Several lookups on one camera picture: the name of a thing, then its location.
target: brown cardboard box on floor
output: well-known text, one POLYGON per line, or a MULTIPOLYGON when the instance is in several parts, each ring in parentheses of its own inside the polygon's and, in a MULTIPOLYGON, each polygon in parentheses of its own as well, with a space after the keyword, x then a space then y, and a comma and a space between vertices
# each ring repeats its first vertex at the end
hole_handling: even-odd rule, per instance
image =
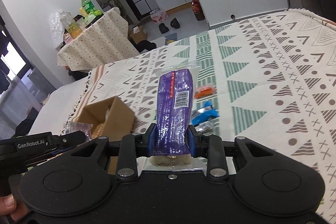
POLYGON ((131 33, 130 33, 130 37, 132 37, 134 42, 137 43, 137 44, 140 41, 146 40, 148 38, 148 33, 146 32, 144 27, 143 26, 138 26, 138 28, 139 28, 139 32, 134 33, 134 29, 133 29, 133 30, 131 30, 131 33))
MULTIPOLYGON (((133 132, 136 118, 134 112, 117 96, 114 96, 86 105, 79 114, 77 122, 91 123, 93 125, 91 132, 104 122, 101 136, 107 136, 110 141, 120 141, 125 135, 133 132)), ((111 157, 109 174, 115 173, 117 158, 111 157)))

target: polka dot tablecloth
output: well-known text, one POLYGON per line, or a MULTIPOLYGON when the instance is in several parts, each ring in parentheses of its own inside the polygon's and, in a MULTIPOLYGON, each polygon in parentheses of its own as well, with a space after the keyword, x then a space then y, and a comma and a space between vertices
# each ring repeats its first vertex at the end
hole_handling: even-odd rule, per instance
POLYGON ((139 55, 127 36, 127 21, 112 8, 58 52, 58 66, 87 70, 139 55))
POLYGON ((198 61, 197 86, 211 83, 214 134, 246 136, 312 167, 325 182, 318 213, 336 221, 336 26, 307 10, 242 20, 90 72, 80 110, 118 96, 137 116, 136 132, 156 122, 155 69, 198 61))

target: purple package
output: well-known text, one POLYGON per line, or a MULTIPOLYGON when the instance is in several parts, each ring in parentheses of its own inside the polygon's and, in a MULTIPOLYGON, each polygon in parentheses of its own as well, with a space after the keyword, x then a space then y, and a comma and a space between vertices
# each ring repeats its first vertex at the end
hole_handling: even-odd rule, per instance
POLYGON ((193 96, 193 77, 188 69, 171 71, 160 77, 154 156, 190 154, 184 136, 189 125, 193 96))

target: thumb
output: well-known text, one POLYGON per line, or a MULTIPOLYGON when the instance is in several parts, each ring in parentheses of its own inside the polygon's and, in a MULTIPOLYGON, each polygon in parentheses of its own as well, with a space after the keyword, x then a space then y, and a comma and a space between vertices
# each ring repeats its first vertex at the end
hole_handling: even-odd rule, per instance
POLYGON ((12 194, 0 197, 0 216, 5 216, 16 209, 16 201, 12 194))

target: human hand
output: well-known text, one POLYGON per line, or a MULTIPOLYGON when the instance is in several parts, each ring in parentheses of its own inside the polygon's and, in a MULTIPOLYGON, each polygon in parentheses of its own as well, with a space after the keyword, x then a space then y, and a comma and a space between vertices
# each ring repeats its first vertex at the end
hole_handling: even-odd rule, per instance
POLYGON ((12 194, 0 197, 0 216, 9 215, 14 221, 21 219, 28 210, 24 203, 16 203, 12 194))

